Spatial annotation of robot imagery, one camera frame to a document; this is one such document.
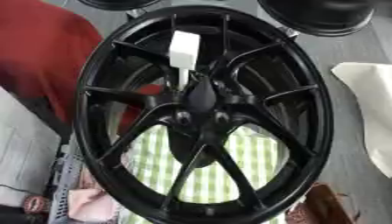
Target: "white cloth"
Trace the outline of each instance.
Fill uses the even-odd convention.
[[[365,144],[373,163],[392,177],[392,66],[346,62],[332,72],[356,95],[364,121]]]

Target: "wheel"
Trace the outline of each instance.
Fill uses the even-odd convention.
[[[88,6],[105,11],[130,11],[147,7],[160,0],[79,0]]]
[[[299,32],[338,37],[359,31],[373,16],[368,0],[258,0],[274,19]]]
[[[176,30],[201,36],[198,65],[182,91],[179,71],[166,56]],[[158,83],[159,92],[141,94],[150,83]],[[89,170],[116,200],[154,223],[266,221],[310,189],[333,138],[329,94],[307,55],[272,25],[220,7],[166,8],[119,28],[85,65],[76,104],[74,131]],[[114,139],[111,111],[120,104],[140,114]],[[165,195],[143,185],[121,162],[129,145],[157,124],[167,127],[171,152],[182,164]],[[267,130],[290,153],[260,189],[224,147],[235,129],[248,124]],[[239,198],[215,204],[179,200],[189,174],[212,162],[234,180]]]

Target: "pink cloth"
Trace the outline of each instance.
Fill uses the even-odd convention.
[[[116,217],[116,201],[98,185],[86,167],[81,170],[79,188],[69,191],[69,218],[85,222],[104,222]]]

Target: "towel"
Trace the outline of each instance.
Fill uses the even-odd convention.
[[[244,126],[230,135],[226,148],[250,184],[259,189],[276,174],[277,140]],[[154,126],[137,138],[125,155],[129,172],[158,193],[167,194],[181,163],[172,155],[166,127]],[[191,173],[179,195],[184,202],[220,203],[239,197],[235,182],[214,162]],[[121,208],[118,223],[148,224],[147,220]],[[282,224],[284,214],[265,223]]]

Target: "rim lip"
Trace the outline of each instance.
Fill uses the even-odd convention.
[[[140,9],[140,8],[150,6],[162,0],[142,0],[143,3],[140,4],[133,3],[132,1],[129,1],[129,3],[104,3],[99,0],[79,0],[79,1],[88,6],[100,10],[105,10],[105,11],[130,11],[130,10]]]
[[[329,38],[342,37],[358,32],[369,24],[370,20],[372,19],[375,13],[374,9],[370,10],[367,16],[365,16],[361,21],[359,21],[356,24],[352,24],[344,29],[339,28],[339,25],[337,25],[336,28],[323,29],[311,24],[301,24],[301,23],[293,22],[293,20],[288,19],[278,11],[269,7],[269,5],[265,0],[257,0],[257,1],[270,16],[272,16],[277,22],[281,23],[282,25],[285,25],[299,32],[303,32],[306,34],[319,36],[319,37],[329,37]]]
[[[322,116],[321,119],[324,125],[318,127],[318,132],[321,132],[323,135],[317,137],[317,142],[315,148],[318,149],[319,153],[316,157],[313,158],[312,163],[309,163],[304,168],[309,170],[306,172],[307,175],[303,176],[303,180],[301,181],[301,185],[296,185],[294,190],[290,191],[290,194],[285,197],[279,203],[276,203],[273,206],[269,206],[268,209],[264,210],[262,213],[254,213],[252,215],[248,215],[246,217],[228,217],[228,218],[213,218],[208,219],[207,217],[195,219],[193,216],[190,218],[184,218],[183,216],[177,216],[176,214],[167,216],[167,213],[160,213],[159,209],[153,209],[151,206],[147,206],[147,202],[141,201],[134,194],[132,200],[125,199],[124,194],[129,194],[130,191],[126,191],[121,185],[117,185],[112,182],[114,180],[113,177],[109,175],[109,173],[105,172],[105,169],[98,165],[93,160],[93,154],[91,153],[90,142],[88,139],[89,133],[86,132],[85,127],[88,124],[88,121],[83,120],[83,109],[87,106],[86,98],[83,93],[83,86],[85,82],[91,77],[91,74],[96,74],[100,69],[101,63],[107,58],[109,54],[109,50],[111,50],[111,42],[114,39],[123,39],[124,37],[128,37],[130,33],[133,31],[139,30],[140,26],[143,27],[153,24],[158,21],[158,18],[162,17],[162,14],[167,16],[173,14],[175,12],[181,12],[182,10],[194,10],[194,11],[213,11],[219,13],[227,13],[227,14],[235,14],[239,15],[242,18],[249,20],[251,24],[259,24],[267,27],[268,30],[277,35],[280,39],[285,41],[285,46],[291,49],[295,56],[300,62],[298,64],[300,67],[304,67],[307,73],[304,73],[304,76],[311,75],[311,78],[314,79],[319,87],[319,98],[321,99],[322,109],[320,112],[319,105],[317,108],[318,113]],[[326,161],[328,159],[331,144],[333,140],[333,108],[330,100],[330,96],[327,92],[326,85],[324,80],[321,78],[319,71],[311,62],[310,58],[305,54],[305,52],[295,44],[291,39],[289,39],[285,34],[280,32],[277,28],[268,24],[257,17],[250,16],[249,14],[237,11],[230,10],[227,8],[217,7],[217,6],[178,6],[178,7],[169,7],[162,10],[156,10],[153,12],[149,12],[146,15],[138,17],[132,22],[123,25],[116,31],[114,31],[108,38],[106,38],[100,45],[95,49],[94,53],[88,59],[86,65],[82,69],[82,73],[79,79],[77,94],[76,94],[76,114],[74,120],[74,131],[76,134],[76,138],[78,144],[80,146],[80,150],[85,158],[87,167],[92,172],[97,181],[120,203],[127,205],[127,208],[136,214],[142,215],[144,218],[153,221],[154,223],[175,223],[175,224],[184,224],[184,223],[216,223],[222,222],[227,224],[237,224],[237,223],[260,223],[261,221],[266,221],[267,219],[272,218],[273,216],[285,211],[287,208],[292,206],[300,197],[302,197],[312,186],[314,181],[316,181],[317,177],[321,173],[324,168]]]

